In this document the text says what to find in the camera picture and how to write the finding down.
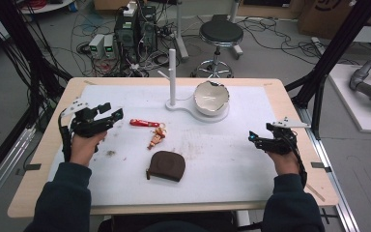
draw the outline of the dark sleeve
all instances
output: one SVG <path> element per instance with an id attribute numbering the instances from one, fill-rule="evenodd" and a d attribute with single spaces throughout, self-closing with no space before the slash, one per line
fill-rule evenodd
<path id="1" fill-rule="evenodd" d="M 318 205 L 311 194 L 303 191 L 300 175 L 275 177 L 273 195 L 265 207 L 262 231 L 325 231 Z"/>
<path id="2" fill-rule="evenodd" d="M 44 185 L 38 198 L 31 231 L 89 231 L 91 194 L 87 189 L 92 171 L 82 165 L 59 164 L 52 182 Z"/>

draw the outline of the red object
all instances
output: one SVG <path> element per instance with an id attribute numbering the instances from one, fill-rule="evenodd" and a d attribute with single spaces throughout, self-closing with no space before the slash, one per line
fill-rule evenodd
<path id="1" fill-rule="evenodd" d="M 148 122 L 140 119 L 131 119 L 130 124 L 137 127 L 153 127 L 158 128 L 160 123 Z"/>

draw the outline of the white bowl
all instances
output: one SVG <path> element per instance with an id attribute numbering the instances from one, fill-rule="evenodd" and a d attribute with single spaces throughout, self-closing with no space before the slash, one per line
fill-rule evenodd
<path id="1" fill-rule="evenodd" d="M 195 105 L 202 114 L 217 116 L 228 107 L 230 94 L 223 84 L 206 81 L 194 91 Z"/>

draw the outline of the cardboard box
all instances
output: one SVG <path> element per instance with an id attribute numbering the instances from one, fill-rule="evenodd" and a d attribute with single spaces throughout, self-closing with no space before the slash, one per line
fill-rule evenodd
<path id="1" fill-rule="evenodd" d="M 130 0 L 94 0 L 96 10 L 118 10 L 128 5 Z"/>
<path id="2" fill-rule="evenodd" d="M 298 21 L 300 33 L 332 39 L 352 10 L 349 3 L 348 0 L 307 1 Z"/>

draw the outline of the black stool seat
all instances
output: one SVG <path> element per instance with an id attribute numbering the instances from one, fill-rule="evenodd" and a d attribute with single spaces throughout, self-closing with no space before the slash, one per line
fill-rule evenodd
<path id="1" fill-rule="evenodd" d="M 243 39 L 243 29 L 228 20 L 212 20 L 201 26 L 200 37 L 210 44 L 234 46 Z"/>

